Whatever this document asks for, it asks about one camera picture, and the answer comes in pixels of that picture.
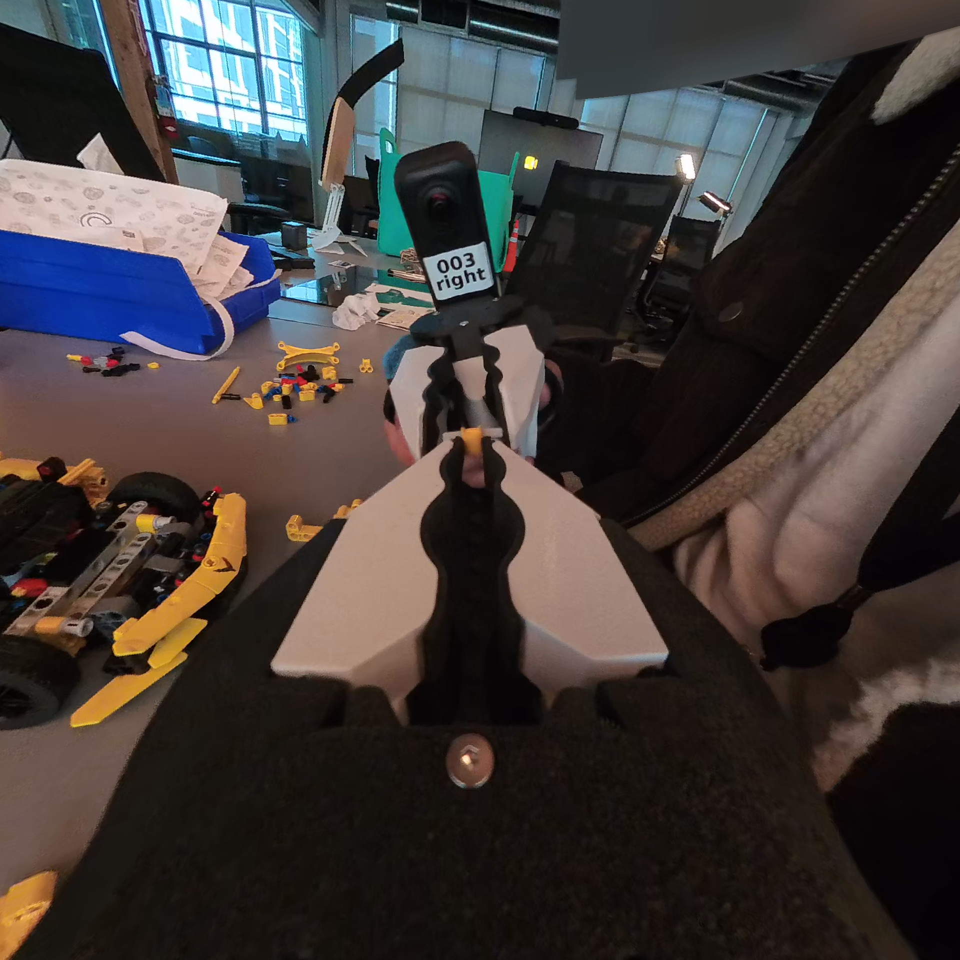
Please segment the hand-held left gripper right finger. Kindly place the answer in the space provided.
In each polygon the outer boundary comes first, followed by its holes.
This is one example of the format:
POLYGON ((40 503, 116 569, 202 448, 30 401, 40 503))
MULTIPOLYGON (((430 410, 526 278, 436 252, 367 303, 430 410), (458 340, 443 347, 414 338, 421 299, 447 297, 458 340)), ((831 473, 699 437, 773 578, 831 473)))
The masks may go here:
POLYGON ((532 724, 569 688, 666 666, 597 515, 499 439, 475 438, 474 719, 532 724))

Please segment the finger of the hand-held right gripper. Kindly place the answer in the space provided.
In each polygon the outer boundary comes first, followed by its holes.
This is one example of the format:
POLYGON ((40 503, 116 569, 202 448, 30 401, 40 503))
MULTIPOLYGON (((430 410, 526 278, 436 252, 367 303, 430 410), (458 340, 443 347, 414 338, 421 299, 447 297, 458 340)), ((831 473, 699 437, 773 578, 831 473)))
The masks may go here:
POLYGON ((430 453, 452 429, 452 402, 430 372, 438 362, 440 375, 451 373, 448 360, 442 346, 417 346, 404 352, 390 381, 394 421, 413 458, 430 453))
POLYGON ((502 442, 534 459, 539 410, 546 383, 545 354, 527 326, 505 326, 484 336, 486 406, 501 430, 502 442))

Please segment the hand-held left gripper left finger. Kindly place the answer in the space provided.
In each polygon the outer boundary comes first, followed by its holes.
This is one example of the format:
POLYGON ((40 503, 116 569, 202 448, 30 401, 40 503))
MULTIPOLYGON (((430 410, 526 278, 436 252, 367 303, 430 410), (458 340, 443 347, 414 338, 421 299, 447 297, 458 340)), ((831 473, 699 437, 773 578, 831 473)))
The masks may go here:
POLYGON ((443 440, 345 520, 273 656, 275 675, 378 688, 407 722, 406 697, 423 678, 420 640, 438 591, 421 526, 445 490, 440 466, 452 447, 443 440))

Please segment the yellow connector with grey axle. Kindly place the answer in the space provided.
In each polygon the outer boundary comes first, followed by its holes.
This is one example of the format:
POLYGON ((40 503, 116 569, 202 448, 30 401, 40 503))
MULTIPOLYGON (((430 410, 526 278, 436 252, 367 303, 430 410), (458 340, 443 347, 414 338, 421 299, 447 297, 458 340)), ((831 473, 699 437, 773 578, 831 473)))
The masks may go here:
POLYGON ((464 399, 459 407, 447 413, 446 425, 440 433, 444 441, 462 440, 464 451, 472 457, 483 455, 483 441, 502 440, 501 424, 491 412, 485 399, 464 399))

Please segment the yellow perforated brick piece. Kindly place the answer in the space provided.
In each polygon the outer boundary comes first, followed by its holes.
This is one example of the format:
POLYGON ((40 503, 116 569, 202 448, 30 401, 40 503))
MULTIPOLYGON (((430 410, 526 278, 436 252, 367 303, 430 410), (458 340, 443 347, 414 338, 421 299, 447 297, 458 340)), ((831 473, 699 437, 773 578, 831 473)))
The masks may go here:
MULTIPOLYGON (((341 505, 328 522, 346 520, 350 514, 362 505, 362 499, 353 499, 350 503, 341 505)), ((299 514, 293 514, 285 524, 285 534, 289 542, 305 544, 314 539, 327 524, 309 524, 299 514)))

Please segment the yellow brick toy car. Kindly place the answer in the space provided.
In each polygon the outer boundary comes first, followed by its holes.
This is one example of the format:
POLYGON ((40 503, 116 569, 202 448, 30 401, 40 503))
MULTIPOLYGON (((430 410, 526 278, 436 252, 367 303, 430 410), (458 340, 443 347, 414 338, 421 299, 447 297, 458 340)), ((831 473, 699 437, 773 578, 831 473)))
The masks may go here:
POLYGON ((247 505, 159 472, 112 485, 94 460, 1 460, 1 729, 41 726, 105 651, 70 717, 98 725, 186 664, 248 567, 247 505))

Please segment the yellow curved panel piece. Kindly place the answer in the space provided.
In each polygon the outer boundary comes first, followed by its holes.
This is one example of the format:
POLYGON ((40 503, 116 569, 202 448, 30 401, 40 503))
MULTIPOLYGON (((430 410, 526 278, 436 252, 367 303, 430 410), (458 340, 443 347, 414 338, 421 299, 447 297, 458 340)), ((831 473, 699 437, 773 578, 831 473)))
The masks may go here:
POLYGON ((35 873, 1 895, 1 959, 10 959, 49 909, 58 881, 54 870, 35 873))

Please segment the person's right forearm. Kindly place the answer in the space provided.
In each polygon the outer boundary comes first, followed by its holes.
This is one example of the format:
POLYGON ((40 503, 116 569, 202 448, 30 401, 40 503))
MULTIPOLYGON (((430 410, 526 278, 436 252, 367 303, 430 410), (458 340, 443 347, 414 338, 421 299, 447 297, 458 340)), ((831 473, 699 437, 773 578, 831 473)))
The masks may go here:
POLYGON ((659 370, 629 359, 600 362, 579 351, 546 352, 543 422, 534 464, 591 486, 637 464, 644 405, 659 370))

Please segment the grey desk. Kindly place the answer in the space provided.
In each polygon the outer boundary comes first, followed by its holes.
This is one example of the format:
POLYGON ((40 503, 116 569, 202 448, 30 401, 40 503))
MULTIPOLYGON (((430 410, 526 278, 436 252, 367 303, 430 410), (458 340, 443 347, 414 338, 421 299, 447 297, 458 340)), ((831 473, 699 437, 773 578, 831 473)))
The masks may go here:
MULTIPOLYGON (((7 330, 2 333, 2 452, 74 465, 91 458, 110 482, 138 472, 172 474, 202 494, 214 486, 246 498, 248 572, 238 599, 298 549, 289 517, 325 523, 341 505, 367 498, 400 472, 382 425, 381 358, 400 337, 375 323, 341 331, 330 310, 280 300, 270 316, 208 362, 160 359, 121 378, 83 373, 68 354, 99 342, 7 330), (278 342, 317 348, 339 342, 340 367, 354 378, 327 404, 297 403, 297 423, 270 426, 242 401, 212 405, 234 368, 232 391, 248 396, 276 370, 278 342)), ((179 669, 101 725, 73 729, 70 714, 102 686, 102 651, 82 658, 82 680, 57 717, 2 733, 1 882, 42 871, 63 879, 95 834, 128 758, 179 669)))

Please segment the person's right hand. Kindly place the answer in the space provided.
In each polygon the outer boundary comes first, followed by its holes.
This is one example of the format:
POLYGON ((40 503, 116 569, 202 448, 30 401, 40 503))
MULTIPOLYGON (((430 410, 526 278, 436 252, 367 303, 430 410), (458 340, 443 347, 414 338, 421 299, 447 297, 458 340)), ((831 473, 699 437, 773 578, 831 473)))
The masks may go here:
POLYGON ((417 457, 411 452, 406 441, 402 427, 400 426, 392 393, 389 388, 386 390, 384 396, 383 415, 383 430, 388 446, 395 459, 401 464, 402 468, 404 470, 408 469, 417 461, 417 457))

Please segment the green felt tote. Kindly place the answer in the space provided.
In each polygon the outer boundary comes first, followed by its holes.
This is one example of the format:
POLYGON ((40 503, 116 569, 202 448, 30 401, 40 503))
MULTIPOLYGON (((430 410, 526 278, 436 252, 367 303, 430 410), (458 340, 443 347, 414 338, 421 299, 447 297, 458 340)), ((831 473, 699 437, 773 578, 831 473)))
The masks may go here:
MULTIPOLYGON (((402 155, 393 134, 386 127, 379 131, 379 148, 377 245, 380 253, 398 258, 414 244, 394 182, 402 155)), ((498 272, 503 270, 508 254, 513 223, 513 181, 519 160, 520 155, 515 153, 510 174, 478 172, 490 247, 498 272)))

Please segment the green and white leaflet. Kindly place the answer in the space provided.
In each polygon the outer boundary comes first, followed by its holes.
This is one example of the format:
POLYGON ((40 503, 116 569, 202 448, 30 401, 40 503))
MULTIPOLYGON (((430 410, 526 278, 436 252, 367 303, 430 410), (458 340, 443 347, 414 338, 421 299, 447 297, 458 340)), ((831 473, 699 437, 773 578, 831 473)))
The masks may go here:
POLYGON ((435 312, 432 298, 424 291, 372 283, 366 292, 376 298, 378 307, 374 321, 383 327, 408 331, 415 321, 435 312))

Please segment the white crumpled paper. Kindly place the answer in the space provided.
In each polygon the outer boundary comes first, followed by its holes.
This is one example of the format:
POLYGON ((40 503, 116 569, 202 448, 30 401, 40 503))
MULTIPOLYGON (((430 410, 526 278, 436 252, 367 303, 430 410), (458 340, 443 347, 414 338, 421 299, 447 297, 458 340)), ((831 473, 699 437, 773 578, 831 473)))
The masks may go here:
POLYGON ((359 330, 368 323, 376 322, 380 309, 376 292, 350 294, 334 309, 331 322, 339 330, 359 330))

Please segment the pile of small brick pieces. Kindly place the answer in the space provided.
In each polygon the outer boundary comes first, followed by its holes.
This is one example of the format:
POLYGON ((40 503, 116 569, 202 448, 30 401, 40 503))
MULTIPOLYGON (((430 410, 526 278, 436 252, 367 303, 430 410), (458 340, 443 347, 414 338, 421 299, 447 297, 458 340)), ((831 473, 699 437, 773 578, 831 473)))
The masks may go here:
POLYGON ((342 394, 376 371, 368 358, 356 366, 347 365, 340 357, 339 361, 336 366, 311 364, 287 369, 283 373, 275 370, 258 389, 242 391, 234 399, 261 415, 273 429, 294 426, 305 411, 334 405, 342 394))

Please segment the large display screen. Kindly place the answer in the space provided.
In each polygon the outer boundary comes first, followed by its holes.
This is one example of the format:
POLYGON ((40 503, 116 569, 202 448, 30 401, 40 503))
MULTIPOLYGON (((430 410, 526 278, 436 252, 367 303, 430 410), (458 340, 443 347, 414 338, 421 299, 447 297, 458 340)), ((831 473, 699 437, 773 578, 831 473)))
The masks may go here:
POLYGON ((479 141, 481 171, 509 175, 514 154, 519 154, 512 182, 513 209, 536 214, 545 197, 557 163, 594 169, 603 136, 579 125, 569 116, 517 106, 511 113, 486 109, 479 141), (538 169, 526 172, 523 159, 538 157, 538 169))

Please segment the black mesh office chair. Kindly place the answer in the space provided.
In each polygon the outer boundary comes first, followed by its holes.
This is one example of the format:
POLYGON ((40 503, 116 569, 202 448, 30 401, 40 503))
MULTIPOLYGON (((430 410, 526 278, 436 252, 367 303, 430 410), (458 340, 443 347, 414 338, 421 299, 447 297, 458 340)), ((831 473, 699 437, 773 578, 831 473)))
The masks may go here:
POLYGON ((556 164, 506 294, 549 314, 557 346, 610 360, 683 186, 556 164))

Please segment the person's white hoodie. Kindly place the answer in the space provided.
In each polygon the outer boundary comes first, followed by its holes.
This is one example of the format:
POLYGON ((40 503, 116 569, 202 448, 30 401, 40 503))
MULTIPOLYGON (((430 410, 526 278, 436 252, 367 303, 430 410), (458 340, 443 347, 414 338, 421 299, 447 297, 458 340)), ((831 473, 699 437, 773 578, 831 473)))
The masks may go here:
MULTIPOLYGON (((958 409, 958 225, 861 341, 903 330, 870 386, 732 505, 682 540, 678 579, 755 658, 768 623, 836 599, 871 536, 958 409)), ((958 564, 884 591, 834 659, 767 674, 828 792, 912 703, 958 704, 958 564)))

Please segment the white paper strip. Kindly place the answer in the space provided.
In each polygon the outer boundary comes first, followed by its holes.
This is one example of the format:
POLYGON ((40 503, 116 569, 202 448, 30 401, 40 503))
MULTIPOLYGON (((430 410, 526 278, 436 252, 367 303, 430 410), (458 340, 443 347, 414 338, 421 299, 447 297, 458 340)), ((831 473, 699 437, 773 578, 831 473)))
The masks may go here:
POLYGON ((121 334, 121 341, 134 345, 156 356, 188 362, 209 362, 228 352, 234 344, 235 325, 227 308, 216 298, 206 300, 205 304, 211 307, 222 324, 222 343, 210 353, 193 353, 174 349, 171 346, 155 341, 138 331, 126 331, 121 334))

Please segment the person's black fleece-lined jacket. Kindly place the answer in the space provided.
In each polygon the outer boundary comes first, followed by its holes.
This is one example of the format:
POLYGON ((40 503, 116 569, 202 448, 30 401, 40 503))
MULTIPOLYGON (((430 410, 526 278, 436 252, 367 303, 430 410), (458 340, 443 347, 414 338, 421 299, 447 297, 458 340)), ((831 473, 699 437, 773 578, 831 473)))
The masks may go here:
MULTIPOLYGON (((703 271, 644 405, 634 466, 586 496, 678 578, 681 541, 870 386, 904 332, 861 341, 959 217, 958 27, 858 54, 742 235, 703 271)), ((760 630, 767 674, 825 666, 877 595, 958 565, 958 409, 852 586, 760 630)), ((831 790, 847 846, 918 958, 958 958, 958 703, 912 702, 831 790)))

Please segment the heap of dark pins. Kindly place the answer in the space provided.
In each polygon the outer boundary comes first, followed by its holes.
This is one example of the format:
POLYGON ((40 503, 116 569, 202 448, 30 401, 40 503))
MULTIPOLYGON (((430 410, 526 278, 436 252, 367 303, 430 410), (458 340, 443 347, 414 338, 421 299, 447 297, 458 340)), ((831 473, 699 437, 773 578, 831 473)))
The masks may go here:
POLYGON ((157 362, 141 364, 131 361, 121 346, 115 346, 106 354, 90 356, 87 354, 69 353, 66 360, 87 375, 96 375, 101 378, 124 378, 129 374, 142 370, 157 371, 161 365, 157 362))

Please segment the blue plastic bin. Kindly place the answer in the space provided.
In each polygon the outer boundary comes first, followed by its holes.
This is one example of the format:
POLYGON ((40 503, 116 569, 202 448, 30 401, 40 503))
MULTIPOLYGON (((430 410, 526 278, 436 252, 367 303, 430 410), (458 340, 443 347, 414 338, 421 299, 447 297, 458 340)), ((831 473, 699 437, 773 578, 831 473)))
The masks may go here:
MULTIPOLYGON (((235 335, 267 318, 282 295, 267 243, 247 243, 254 283, 222 300, 235 335)), ((137 331, 175 350, 210 354, 223 342, 220 318, 173 258, 10 231, 1 233, 3 329, 126 344, 137 331)))

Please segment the white printed paper bag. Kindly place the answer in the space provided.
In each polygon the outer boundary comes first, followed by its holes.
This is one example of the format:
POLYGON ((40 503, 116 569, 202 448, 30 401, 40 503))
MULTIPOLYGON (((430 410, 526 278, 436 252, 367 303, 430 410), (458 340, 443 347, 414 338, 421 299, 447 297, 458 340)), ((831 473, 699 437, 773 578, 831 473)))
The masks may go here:
POLYGON ((254 285, 243 266, 250 245, 221 234, 225 198, 123 174, 101 135, 79 159, 79 168, 2 159, 2 230, 173 258, 206 300, 254 285))

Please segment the black upright panel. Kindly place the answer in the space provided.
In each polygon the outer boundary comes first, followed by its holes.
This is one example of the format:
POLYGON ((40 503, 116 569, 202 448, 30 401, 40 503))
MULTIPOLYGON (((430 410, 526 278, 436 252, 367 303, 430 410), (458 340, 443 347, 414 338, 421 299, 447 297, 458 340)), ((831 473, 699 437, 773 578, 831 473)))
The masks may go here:
POLYGON ((122 173, 165 180, 102 54, 1 26, 1 119, 23 159, 82 168, 97 135, 122 173))

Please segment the yellow curved frame piece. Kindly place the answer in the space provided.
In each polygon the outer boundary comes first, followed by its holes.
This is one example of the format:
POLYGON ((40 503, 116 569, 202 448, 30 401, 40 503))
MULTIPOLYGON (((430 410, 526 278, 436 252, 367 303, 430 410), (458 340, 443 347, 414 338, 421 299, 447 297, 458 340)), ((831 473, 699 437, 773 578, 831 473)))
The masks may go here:
POLYGON ((341 344, 333 342, 327 346, 299 347, 287 342, 278 342, 277 349, 281 356, 275 369, 279 374, 287 370, 294 370, 297 366, 319 365, 320 367, 335 367, 339 364, 341 344))

